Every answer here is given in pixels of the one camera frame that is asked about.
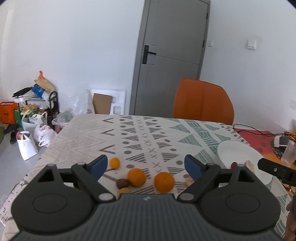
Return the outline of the person's right hand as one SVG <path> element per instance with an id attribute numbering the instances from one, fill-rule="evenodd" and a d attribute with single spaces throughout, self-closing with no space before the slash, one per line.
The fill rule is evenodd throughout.
<path id="1" fill-rule="evenodd" d="M 283 240 L 285 240 L 285 241 L 294 241 L 295 240 L 296 220 L 293 216 L 293 209 L 294 209 L 293 200 L 291 200 L 286 207 L 286 210 L 289 213 L 287 216 L 285 234 L 283 237 Z"/>

